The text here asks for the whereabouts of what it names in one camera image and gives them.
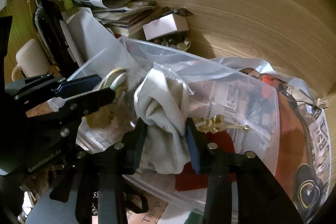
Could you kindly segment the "grey white cloth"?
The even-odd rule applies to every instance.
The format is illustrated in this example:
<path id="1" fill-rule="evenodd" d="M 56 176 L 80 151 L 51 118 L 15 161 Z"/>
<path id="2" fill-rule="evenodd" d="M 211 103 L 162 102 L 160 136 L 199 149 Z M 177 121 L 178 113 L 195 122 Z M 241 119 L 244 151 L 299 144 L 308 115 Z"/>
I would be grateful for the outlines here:
<path id="1" fill-rule="evenodd" d="M 179 174 L 190 161 L 186 143 L 189 87 L 180 78 L 151 69 L 134 93 L 134 109 L 147 124 L 141 166 Z"/>

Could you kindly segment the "cream ceramic mug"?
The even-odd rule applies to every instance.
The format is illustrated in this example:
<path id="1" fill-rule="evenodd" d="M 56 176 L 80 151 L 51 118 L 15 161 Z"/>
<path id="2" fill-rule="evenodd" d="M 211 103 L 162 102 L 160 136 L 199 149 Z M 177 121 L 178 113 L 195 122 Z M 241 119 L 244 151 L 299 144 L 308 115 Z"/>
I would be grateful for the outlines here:
<path id="1" fill-rule="evenodd" d="M 23 77 L 35 77 L 46 74 L 49 70 L 49 61 L 45 52 L 36 39 L 26 42 L 15 55 L 17 65 L 11 73 L 12 81 Z"/>

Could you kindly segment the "wanted poster newspaper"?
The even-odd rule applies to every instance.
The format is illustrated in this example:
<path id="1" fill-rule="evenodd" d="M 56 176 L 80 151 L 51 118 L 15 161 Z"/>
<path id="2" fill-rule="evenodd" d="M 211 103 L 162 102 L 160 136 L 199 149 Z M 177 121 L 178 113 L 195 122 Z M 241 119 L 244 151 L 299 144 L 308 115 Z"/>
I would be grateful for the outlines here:
<path id="1" fill-rule="evenodd" d="M 304 223 L 309 223 L 326 202 L 331 188 L 326 100 L 315 99 L 304 80 L 278 73 L 265 60 L 218 57 L 214 61 L 276 89 L 280 116 L 276 179 Z"/>

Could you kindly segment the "dark wine bottle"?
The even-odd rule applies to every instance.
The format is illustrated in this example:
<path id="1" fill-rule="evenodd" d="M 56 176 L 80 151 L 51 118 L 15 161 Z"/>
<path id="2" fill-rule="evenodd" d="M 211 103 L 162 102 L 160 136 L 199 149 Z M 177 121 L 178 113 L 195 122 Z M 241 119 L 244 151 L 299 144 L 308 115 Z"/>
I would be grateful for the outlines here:
<path id="1" fill-rule="evenodd" d="M 78 68 L 67 44 L 60 22 L 63 20 L 58 5 L 49 0 L 35 0 L 37 9 L 34 24 L 42 42 L 64 78 L 70 77 Z"/>

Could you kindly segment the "clear plastic storage bin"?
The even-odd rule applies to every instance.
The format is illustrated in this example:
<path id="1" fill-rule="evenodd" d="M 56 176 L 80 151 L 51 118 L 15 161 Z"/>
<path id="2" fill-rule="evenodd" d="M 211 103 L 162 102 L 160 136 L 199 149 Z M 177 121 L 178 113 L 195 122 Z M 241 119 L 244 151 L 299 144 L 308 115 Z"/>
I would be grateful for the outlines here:
<path id="1" fill-rule="evenodd" d="M 276 173 L 279 151 L 279 110 L 275 88 L 224 64 L 163 46 L 126 37 L 119 38 L 116 50 L 105 48 L 89 59 L 68 80 L 98 74 L 105 77 L 112 69 L 129 69 L 130 82 L 140 81 L 153 67 L 189 86 L 189 117 L 212 118 L 223 115 L 228 125 L 249 126 L 249 130 L 229 129 L 235 152 L 254 151 L 267 168 Z M 91 153 L 101 152 L 126 132 L 128 120 L 112 122 L 110 134 L 79 128 L 78 144 Z M 202 214 L 206 189 L 175 190 L 173 174 L 159 174 L 140 167 L 134 175 L 123 177 L 140 189 L 184 209 Z"/>

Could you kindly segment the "red and gold item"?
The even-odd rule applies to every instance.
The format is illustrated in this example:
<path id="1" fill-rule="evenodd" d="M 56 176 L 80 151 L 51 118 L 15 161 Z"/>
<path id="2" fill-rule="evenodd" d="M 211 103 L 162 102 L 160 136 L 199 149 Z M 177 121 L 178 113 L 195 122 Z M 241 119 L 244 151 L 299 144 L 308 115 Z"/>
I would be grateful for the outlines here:
<path id="1" fill-rule="evenodd" d="M 180 174 L 175 175 L 175 190 L 213 188 L 218 192 L 220 187 L 226 186 L 228 192 L 232 192 L 238 167 L 247 161 L 247 157 L 235 152 L 228 132 L 223 129 L 216 133 L 202 132 L 192 118 L 187 118 L 186 140 L 190 161 Z"/>

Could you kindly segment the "stack of books and papers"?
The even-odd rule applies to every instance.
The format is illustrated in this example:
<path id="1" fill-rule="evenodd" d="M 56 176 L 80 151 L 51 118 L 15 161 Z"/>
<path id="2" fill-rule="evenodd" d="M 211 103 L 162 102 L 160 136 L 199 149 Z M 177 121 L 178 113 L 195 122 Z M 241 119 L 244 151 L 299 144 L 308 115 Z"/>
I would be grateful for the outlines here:
<path id="1" fill-rule="evenodd" d="M 129 36 L 138 32 L 156 10 L 156 1 L 136 0 L 115 9 L 94 8 L 92 14 L 113 34 Z"/>

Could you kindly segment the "small white box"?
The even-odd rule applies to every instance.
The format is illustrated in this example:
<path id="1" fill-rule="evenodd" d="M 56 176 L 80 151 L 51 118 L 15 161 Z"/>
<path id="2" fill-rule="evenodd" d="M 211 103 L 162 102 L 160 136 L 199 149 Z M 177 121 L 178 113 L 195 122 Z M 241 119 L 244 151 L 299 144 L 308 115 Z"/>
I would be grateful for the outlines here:
<path id="1" fill-rule="evenodd" d="M 169 14 L 143 25 L 142 28 L 146 40 L 153 40 L 166 35 L 188 31 L 189 25 L 185 17 Z"/>

